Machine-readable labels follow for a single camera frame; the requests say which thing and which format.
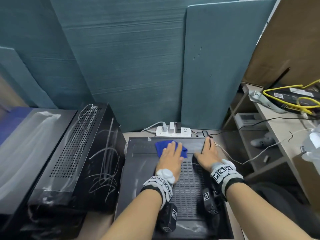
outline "black cable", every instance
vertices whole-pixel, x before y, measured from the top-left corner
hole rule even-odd
[[[284,117],[275,117],[275,118],[271,118],[271,119],[267,119],[267,120],[263,120],[263,121],[259,121],[255,124],[252,124],[252,125],[244,125],[242,127],[240,127],[239,129],[237,130],[224,130],[224,131],[221,131],[219,132],[218,134],[221,134],[221,133],[224,133],[224,132],[235,132],[235,131],[239,131],[240,129],[244,128],[244,127],[247,127],[247,126],[255,126],[255,125],[258,125],[260,123],[263,123],[263,122],[266,122],[266,121],[269,121],[269,120],[274,120],[274,119],[286,119],[286,120],[319,120],[318,118],[316,119],[305,119],[305,118],[284,118]]]

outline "barcode label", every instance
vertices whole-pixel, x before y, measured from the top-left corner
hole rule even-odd
[[[276,98],[283,99],[283,95],[281,93],[273,93]]]

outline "person's left hand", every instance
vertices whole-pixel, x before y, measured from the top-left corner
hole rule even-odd
[[[160,169],[169,169],[176,179],[174,183],[178,181],[181,171],[181,163],[183,161],[183,157],[180,156],[182,151],[182,143],[179,142],[176,150],[175,148],[176,143],[174,141],[169,143],[167,148],[163,149],[158,165],[155,168],[156,172]]]

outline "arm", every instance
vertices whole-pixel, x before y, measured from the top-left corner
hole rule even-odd
[[[163,149],[155,171],[169,169],[176,181],[181,171],[183,158],[180,157],[182,144],[169,143]],[[161,195],[153,189],[146,189],[130,203],[119,215],[101,240],[150,240],[156,225],[158,213],[162,204]]]
[[[206,138],[202,153],[195,153],[199,164],[211,172],[212,164],[221,162],[218,151],[209,137]],[[249,186],[234,183],[226,191],[230,207],[249,239],[257,240],[310,240],[299,226],[271,206]]]

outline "microfiber cloth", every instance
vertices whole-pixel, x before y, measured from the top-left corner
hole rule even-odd
[[[167,148],[168,144],[173,142],[174,140],[163,140],[163,141],[158,141],[156,142],[155,148],[157,149],[158,157],[161,157],[162,151],[164,148]],[[182,146],[182,151],[181,151],[181,157],[187,158],[187,152],[188,149],[186,149],[184,146]]]

